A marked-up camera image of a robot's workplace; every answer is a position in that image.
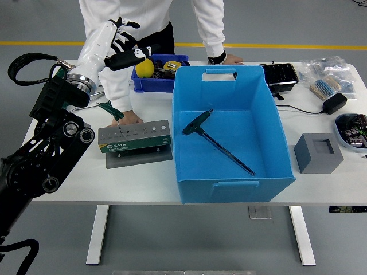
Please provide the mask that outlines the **person's right hand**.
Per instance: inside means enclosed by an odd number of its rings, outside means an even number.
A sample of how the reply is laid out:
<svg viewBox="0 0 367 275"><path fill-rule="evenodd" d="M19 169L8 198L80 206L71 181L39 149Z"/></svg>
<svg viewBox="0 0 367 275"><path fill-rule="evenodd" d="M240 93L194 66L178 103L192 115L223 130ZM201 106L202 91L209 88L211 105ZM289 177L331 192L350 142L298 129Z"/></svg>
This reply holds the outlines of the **person's right hand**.
<svg viewBox="0 0 367 275"><path fill-rule="evenodd" d="M133 110L122 112L122 114L124 114L124 117L122 119L119 119L118 121L113 120L110 124L110 127L143 123L143 120L138 115L136 115Z"/></svg>

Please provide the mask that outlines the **person's left hand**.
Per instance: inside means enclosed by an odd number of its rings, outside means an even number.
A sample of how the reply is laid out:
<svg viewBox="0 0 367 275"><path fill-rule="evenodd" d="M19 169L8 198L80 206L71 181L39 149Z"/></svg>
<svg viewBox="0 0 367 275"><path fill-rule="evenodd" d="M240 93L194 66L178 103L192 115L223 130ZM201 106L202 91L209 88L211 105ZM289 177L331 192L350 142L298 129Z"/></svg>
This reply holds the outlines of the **person's left hand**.
<svg viewBox="0 0 367 275"><path fill-rule="evenodd" d="M242 65L244 60L241 57L233 54L227 54L223 65Z"/></svg>

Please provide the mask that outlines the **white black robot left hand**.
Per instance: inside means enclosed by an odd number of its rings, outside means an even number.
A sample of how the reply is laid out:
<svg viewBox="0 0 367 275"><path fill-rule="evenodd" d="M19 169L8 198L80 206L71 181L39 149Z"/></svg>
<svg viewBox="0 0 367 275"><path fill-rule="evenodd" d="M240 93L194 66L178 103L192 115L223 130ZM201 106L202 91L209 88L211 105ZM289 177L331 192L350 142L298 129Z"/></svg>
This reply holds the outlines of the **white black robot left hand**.
<svg viewBox="0 0 367 275"><path fill-rule="evenodd" d="M134 49L135 39L124 31L125 26L134 29L140 27L138 23L125 18L108 20L101 24L87 38L77 65L69 73L96 78L106 67L112 71L125 69L139 64L160 50L161 46L158 44Z"/></svg>

